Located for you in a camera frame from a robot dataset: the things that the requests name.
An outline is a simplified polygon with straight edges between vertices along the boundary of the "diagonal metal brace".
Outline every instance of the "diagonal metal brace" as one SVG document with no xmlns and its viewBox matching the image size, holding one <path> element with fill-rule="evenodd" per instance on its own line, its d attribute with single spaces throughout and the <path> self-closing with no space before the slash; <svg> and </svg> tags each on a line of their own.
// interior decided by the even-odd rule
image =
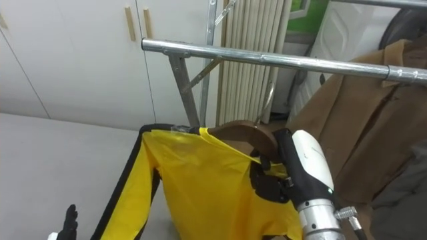
<svg viewBox="0 0 427 240">
<path fill-rule="evenodd" d="M 217 19 L 215 19 L 215 26 L 218 26 L 218 24 L 221 23 L 222 19 L 228 14 L 230 10 L 233 9 L 234 4 L 236 4 L 237 0 L 231 0 L 228 5 L 222 10 L 221 14 L 218 16 Z"/>
<path fill-rule="evenodd" d="M 182 90 L 184 93 L 189 91 L 191 88 L 196 86 L 207 74 L 209 74 L 218 64 L 222 62 L 221 59 L 214 59 L 210 61 L 210 63 L 200 71 L 199 74 L 197 74 L 193 80 L 190 81 L 189 85 L 187 87 L 184 87 Z"/>
</svg>

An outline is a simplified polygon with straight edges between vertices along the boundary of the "white robot part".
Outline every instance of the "white robot part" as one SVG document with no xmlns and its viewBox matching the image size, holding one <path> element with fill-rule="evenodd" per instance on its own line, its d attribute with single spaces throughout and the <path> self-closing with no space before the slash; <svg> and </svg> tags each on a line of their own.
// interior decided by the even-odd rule
<svg viewBox="0 0 427 240">
<path fill-rule="evenodd" d="M 49 234 L 49 236 L 47 237 L 47 240 L 56 240 L 58 238 L 58 233 L 51 233 Z"/>
<path fill-rule="evenodd" d="M 323 184 L 334 190 L 334 182 L 322 148 L 316 139 L 304 130 L 292 135 L 296 152 L 304 170 Z"/>
</svg>

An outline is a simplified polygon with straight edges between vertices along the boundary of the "gray cloth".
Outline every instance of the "gray cloth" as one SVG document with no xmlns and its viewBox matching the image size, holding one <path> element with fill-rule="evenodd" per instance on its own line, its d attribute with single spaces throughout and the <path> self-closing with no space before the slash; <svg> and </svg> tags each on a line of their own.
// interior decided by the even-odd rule
<svg viewBox="0 0 427 240">
<path fill-rule="evenodd" d="M 409 166 L 372 202 L 376 240 L 427 239 L 427 141 L 412 152 Z"/>
</svg>

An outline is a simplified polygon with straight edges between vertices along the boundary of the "clothes hanger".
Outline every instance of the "clothes hanger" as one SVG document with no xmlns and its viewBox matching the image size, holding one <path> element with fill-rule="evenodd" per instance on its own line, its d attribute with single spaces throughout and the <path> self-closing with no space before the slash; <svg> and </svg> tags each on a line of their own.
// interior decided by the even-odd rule
<svg viewBox="0 0 427 240">
<path fill-rule="evenodd" d="M 259 125 L 261 117 L 264 115 L 272 100 L 273 92 L 274 86 L 272 84 L 266 104 L 255 122 L 247 120 L 231 121 L 219 127 L 209 128 L 207 132 L 222 141 L 241 141 L 249 143 L 256 151 L 266 156 L 271 162 L 279 163 L 278 142 L 271 131 Z"/>
</svg>

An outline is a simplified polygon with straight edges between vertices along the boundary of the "yellow garment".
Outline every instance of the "yellow garment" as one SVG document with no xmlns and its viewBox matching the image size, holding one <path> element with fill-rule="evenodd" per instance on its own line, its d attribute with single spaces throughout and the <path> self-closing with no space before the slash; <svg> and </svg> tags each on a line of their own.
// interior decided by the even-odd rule
<svg viewBox="0 0 427 240">
<path fill-rule="evenodd" d="M 199 135 L 153 129 L 142 136 L 101 239 L 137 236 L 148 217 L 154 169 L 162 178 L 167 205 L 183 240 L 302 238 L 291 202 L 272 203 L 252 189 L 249 168 L 257 159 L 211 136 L 206 128 L 200 128 Z"/>
</svg>

